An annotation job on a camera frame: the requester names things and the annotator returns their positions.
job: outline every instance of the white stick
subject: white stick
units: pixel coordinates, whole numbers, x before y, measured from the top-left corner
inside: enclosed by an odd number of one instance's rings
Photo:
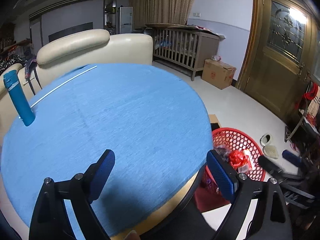
[[[94,66],[94,67],[92,67],[92,68],[89,68],[89,69],[87,69],[87,70],[79,73],[78,75],[76,75],[76,76],[68,79],[67,81],[63,82],[61,85],[58,85],[56,88],[52,89],[50,92],[46,93],[43,97],[41,97],[38,101],[36,101],[36,102],[31,106],[31,108],[33,108],[33,107],[34,107],[36,104],[38,104],[42,99],[44,99],[46,96],[50,95],[53,91],[57,90],[59,87],[63,86],[64,84],[68,83],[69,81],[73,80],[74,78],[76,78],[76,77],[82,75],[83,73],[86,73],[86,72],[88,72],[89,70],[92,70],[92,69],[94,69],[94,68],[96,68],[96,67],[97,67],[97,66]]]

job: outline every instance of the sofa headrest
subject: sofa headrest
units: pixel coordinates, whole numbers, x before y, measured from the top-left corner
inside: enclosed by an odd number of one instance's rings
[[[17,72],[22,69],[22,65],[20,63],[16,63],[16,64],[13,64],[12,66],[10,66],[7,70],[5,70],[2,75],[0,76],[0,95],[7,91],[4,87],[4,83],[3,83],[3,76],[4,74],[6,74],[7,72],[11,71],[11,70],[16,70]]]
[[[39,67],[71,53],[107,43],[110,34],[107,30],[94,29],[74,33],[43,46],[37,54]]]

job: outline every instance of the blue table surface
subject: blue table surface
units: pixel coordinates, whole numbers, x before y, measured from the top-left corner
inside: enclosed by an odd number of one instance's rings
[[[30,104],[92,66],[56,79]],[[111,149],[116,163],[92,208],[114,236],[172,198],[212,148],[207,111],[183,80],[149,65],[97,66],[40,101],[30,126],[16,118],[4,138],[4,186],[28,226],[45,177],[71,179]],[[66,208],[84,239],[69,201]]]

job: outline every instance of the curtain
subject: curtain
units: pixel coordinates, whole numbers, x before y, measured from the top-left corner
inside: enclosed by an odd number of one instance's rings
[[[134,27],[148,23],[185,25],[194,0],[130,0]]]

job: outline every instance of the refrigerator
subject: refrigerator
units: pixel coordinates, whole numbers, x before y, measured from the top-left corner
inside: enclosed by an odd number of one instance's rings
[[[133,7],[120,7],[119,11],[119,33],[132,33],[132,11]]]

